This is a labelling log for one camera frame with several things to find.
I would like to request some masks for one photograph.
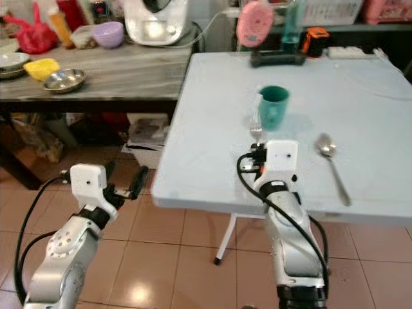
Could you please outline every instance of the wall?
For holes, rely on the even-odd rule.
[[[2,0],[4,6],[18,18],[33,23],[34,0]],[[48,21],[47,7],[55,0],[37,0],[41,8],[41,18]],[[188,20],[196,21],[204,29],[213,16],[228,7],[229,0],[189,0]],[[220,52],[230,50],[232,25],[225,16],[221,15],[211,25],[206,35],[206,50]]]

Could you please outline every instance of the white basket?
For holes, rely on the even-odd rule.
[[[335,26],[353,24],[363,0],[308,0],[304,26]]]

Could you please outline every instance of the teal mug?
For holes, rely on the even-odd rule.
[[[259,91],[259,117],[263,129],[273,130],[283,120],[289,101],[289,91],[279,86],[267,86]]]

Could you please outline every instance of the pink basket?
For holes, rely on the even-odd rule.
[[[412,21],[412,0],[366,0],[363,16],[368,24]]]

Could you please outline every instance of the plastic bag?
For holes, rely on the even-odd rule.
[[[29,54],[45,53],[56,46],[58,38],[56,33],[49,28],[46,23],[40,20],[39,5],[33,4],[34,25],[28,22],[10,16],[4,16],[8,23],[14,23],[21,26],[16,37],[19,41],[20,48],[23,52]]]

